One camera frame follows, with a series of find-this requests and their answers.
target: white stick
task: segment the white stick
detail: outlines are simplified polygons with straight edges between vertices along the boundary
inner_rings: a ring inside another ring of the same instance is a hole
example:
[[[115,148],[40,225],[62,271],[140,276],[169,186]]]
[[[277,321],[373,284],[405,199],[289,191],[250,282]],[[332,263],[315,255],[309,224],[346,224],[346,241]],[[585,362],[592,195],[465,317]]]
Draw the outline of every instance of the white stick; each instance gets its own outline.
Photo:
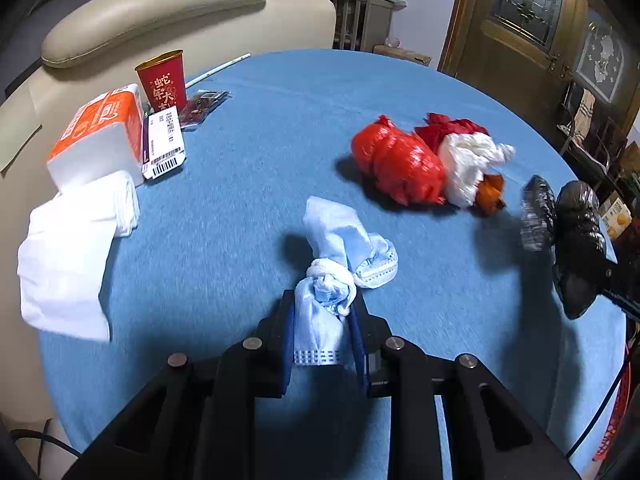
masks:
[[[185,88],[189,88],[189,87],[195,85],[196,83],[199,83],[203,79],[206,79],[210,75],[214,75],[216,72],[220,72],[221,70],[225,69],[226,67],[231,66],[233,64],[236,64],[238,61],[242,61],[243,59],[247,59],[250,55],[251,54],[244,54],[244,56],[236,57],[235,59],[232,59],[231,61],[227,61],[226,63],[223,63],[220,66],[212,68],[208,72],[205,72],[204,74],[199,75],[196,79],[192,79],[191,81],[189,81],[186,85],[184,85],[184,87]]]

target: barcode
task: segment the barcode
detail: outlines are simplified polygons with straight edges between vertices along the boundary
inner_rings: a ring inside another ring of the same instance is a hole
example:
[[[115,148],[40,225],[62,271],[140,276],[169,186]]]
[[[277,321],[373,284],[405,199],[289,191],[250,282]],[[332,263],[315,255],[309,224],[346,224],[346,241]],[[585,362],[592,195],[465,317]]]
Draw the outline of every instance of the barcode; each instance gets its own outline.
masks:
[[[158,162],[162,162],[166,158],[169,158],[170,156],[174,156],[179,151],[180,151],[180,148],[174,148],[170,152],[167,152],[164,155],[160,155],[157,158],[155,158],[154,160],[152,160],[151,164],[157,164]]]
[[[175,160],[175,157],[170,158],[168,161],[163,162],[162,164],[158,164],[154,168],[154,178],[156,176],[162,175],[163,173],[166,173],[171,168],[175,168],[177,165],[178,165],[178,162]]]
[[[174,132],[174,118],[171,117],[171,114],[166,115],[166,130],[169,134]]]

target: cream leather sofa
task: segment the cream leather sofa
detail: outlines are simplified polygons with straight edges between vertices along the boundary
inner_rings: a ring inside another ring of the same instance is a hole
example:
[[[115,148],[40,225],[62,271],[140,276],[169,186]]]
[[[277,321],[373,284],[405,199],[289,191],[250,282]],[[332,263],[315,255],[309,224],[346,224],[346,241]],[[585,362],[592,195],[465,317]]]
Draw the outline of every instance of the cream leather sofa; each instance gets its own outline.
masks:
[[[134,67],[169,50],[184,50],[189,78],[246,52],[331,48],[334,27],[328,0],[92,0],[50,31],[44,66],[0,107],[0,412],[53,415],[36,332],[20,316],[17,249],[31,210],[56,192],[45,160],[75,111],[139,82]]]

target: blue tablecloth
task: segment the blue tablecloth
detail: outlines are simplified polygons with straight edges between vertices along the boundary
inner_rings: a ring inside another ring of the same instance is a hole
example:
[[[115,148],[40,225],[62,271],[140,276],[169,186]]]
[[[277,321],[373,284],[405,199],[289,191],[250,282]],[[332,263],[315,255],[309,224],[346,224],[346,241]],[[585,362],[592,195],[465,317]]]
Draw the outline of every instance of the blue tablecloth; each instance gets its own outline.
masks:
[[[455,79],[372,54],[255,56],[196,89],[233,98],[184,135],[180,171],[138,188],[140,226],[114,241],[101,291],[113,340],[40,333],[73,446],[83,450],[169,354],[208,358],[252,333],[311,262],[302,215],[317,195],[352,206],[396,245],[398,275],[366,293],[369,311],[427,353],[477,355],[568,450],[622,364],[625,327],[604,298],[568,321],[550,256],[519,244],[523,184],[537,173],[558,192],[574,179],[542,137]],[[427,112],[469,118],[516,147],[501,168],[507,209],[490,219],[450,206],[418,211],[363,187],[351,137],[379,114],[409,131]],[[578,470],[611,407],[574,455]],[[257,477],[384,479],[389,415],[389,400],[363,398],[350,370],[296,367],[285,398],[257,401]]]

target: sofa armrest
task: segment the sofa armrest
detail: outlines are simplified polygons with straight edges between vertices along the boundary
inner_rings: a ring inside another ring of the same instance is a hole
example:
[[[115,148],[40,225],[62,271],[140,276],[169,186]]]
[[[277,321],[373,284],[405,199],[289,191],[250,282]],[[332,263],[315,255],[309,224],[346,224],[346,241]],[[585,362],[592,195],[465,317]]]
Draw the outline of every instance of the sofa armrest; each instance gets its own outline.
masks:
[[[169,23],[264,1],[91,0],[47,34],[42,43],[42,61],[52,68],[68,68]]]

